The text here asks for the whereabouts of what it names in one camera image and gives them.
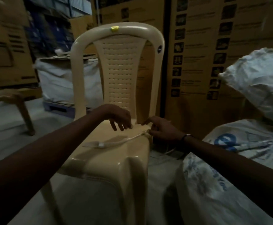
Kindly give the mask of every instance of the chair backrest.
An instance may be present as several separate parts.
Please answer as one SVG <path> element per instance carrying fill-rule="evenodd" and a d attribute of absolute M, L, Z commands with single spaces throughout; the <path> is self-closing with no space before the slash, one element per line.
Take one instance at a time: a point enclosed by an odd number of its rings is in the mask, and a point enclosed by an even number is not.
<path fill-rule="evenodd" d="M 131 117 L 136 118 L 137 72 L 147 40 L 153 44 L 155 50 L 149 116 L 155 115 L 165 46 L 163 35 L 157 28 L 148 24 L 122 22 L 93 28 L 79 36 L 72 45 L 75 120 L 86 115 L 83 51 L 91 43 L 96 46 L 102 65 L 104 102 L 128 109 Z"/>

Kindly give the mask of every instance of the hand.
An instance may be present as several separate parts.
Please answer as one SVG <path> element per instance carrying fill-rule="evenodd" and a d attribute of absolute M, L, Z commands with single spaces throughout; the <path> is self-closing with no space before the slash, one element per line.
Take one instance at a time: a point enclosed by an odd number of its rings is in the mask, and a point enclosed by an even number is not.
<path fill-rule="evenodd" d="M 109 119 L 109 122 L 114 131 L 117 131 L 115 122 L 118 124 L 121 131 L 124 131 L 124 129 L 132 128 L 131 116 L 128 110 L 113 104 L 105 104 L 102 105 L 101 108 L 106 112 L 105 119 Z"/>
<path fill-rule="evenodd" d="M 178 144 L 185 135 L 183 132 L 176 129 L 170 121 L 164 118 L 153 116 L 143 122 L 142 125 L 146 125 L 150 122 L 152 122 L 153 125 L 149 134 L 168 143 Z"/>

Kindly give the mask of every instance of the yellow sticker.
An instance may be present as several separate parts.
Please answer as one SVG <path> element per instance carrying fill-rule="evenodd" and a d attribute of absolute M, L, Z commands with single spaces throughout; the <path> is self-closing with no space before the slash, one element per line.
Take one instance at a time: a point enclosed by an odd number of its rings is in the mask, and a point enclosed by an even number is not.
<path fill-rule="evenodd" d="M 110 29 L 112 30 L 112 32 L 116 32 L 119 30 L 119 26 L 112 26 L 110 27 Z"/>

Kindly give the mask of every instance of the person's left arm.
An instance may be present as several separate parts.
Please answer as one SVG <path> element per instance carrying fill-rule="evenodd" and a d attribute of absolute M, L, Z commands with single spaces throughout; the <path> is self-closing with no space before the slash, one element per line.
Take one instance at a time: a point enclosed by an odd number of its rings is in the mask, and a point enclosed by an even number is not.
<path fill-rule="evenodd" d="M 0 161 L 0 224 L 7 224 L 57 172 L 71 153 L 104 120 L 131 128 L 127 110 L 105 104 Z"/>

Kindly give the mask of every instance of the forearm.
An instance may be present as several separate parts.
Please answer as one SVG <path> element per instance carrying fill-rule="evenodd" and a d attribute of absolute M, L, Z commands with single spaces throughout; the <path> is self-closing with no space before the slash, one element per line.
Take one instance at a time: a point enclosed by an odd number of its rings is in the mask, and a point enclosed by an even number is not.
<path fill-rule="evenodd" d="M 0 224 L 21 210 L 103 120 L 102 110 L 94 110 L 0 161 Z"/>
<path fill-rule="evenodd" d="M 273 169 L 191 136 L 187 136 L 184 143 L 273 217 Z"/>

